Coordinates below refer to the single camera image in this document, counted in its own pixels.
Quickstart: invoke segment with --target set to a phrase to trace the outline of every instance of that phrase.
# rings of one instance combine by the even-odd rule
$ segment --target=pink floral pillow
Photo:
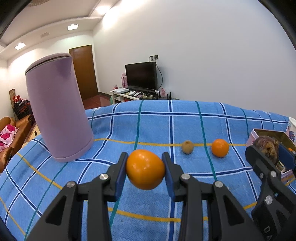
[[[0,152],[3,151],[7,146],[4,143],[0,142]]]
[[[12,125],[6,125],[5,128],[0,133],[0,142],[10,145],[15,137],[15,133],[18,128]]]

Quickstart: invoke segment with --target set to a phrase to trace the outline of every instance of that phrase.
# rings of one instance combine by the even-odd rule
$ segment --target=blue tablecloth
[[[174,163],[199,181],[222,181],[250,214],[261,182],[245,160],[248,135],[253,128],[285,131],[288,123],[286,116],[278,114],[190,101],[131,101],[87,110],[86,114],[95,142],[80,159],[70,163],[54,161],[42,137],[37,136],[2,173],[0,215],[17,240],[24,240],[68,181],[89,182],[116,163],[121,152],[130,154],[134,149],[147,149],[159,157],[167,151]],[[217,138],[231,144],[225,158],[211,153],[210,145]],[[181,150],[185,140],[195,143],[190,155]],[[288,187],[295,192],[294,182]],[[178,239],[182,203],[171,202],[164,181],[154,190],[143,191],[126,179],[117,204],[108,204],[113,240]],[[83,241],[87,240],[86,207],[87,202]],[[207,236],[205,210],[204,233]]]

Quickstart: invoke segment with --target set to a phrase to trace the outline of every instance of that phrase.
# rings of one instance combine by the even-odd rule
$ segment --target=brown door
[[[82,100],[98,95],[91,45],[69,49]]]

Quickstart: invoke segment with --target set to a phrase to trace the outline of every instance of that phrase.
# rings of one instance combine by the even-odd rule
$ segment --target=white wall
[[[102,92],[158,54],[173,97],[296,116],[296,51],[258,0],[123,0],[94,46]]]
[[[28,98],[25,71],[30,64],[47,55],[54,53],[68,53],[69,49],[84,45],[92,45],[94,66],[96,66],[91,31],[67,34],[58,38],[49,39],[21,52],[18,56],[15,56],[8,61],[8,75],[10,79],[9,88],[15,88],[17,95],[20,95],[22,98]]]
[[[0,60],[0,119],[5,116],[13,117],[8,83],[7,61]]]

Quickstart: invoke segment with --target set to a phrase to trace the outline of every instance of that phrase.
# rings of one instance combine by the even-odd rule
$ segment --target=ceiling
[[[21,49],[23,51],[50,38],[93,30],[105,14],[98,9],[108,10],[118,0],[41,0],[40,2],[44,3],[25,7],[9,25],[0,39],[0,59],[7,60],[16,55],[18,50],[14,47],[20,42],[26,44],[26,47]],[[79,27],[68,31],[67,27],[70,24],[79,24]]]

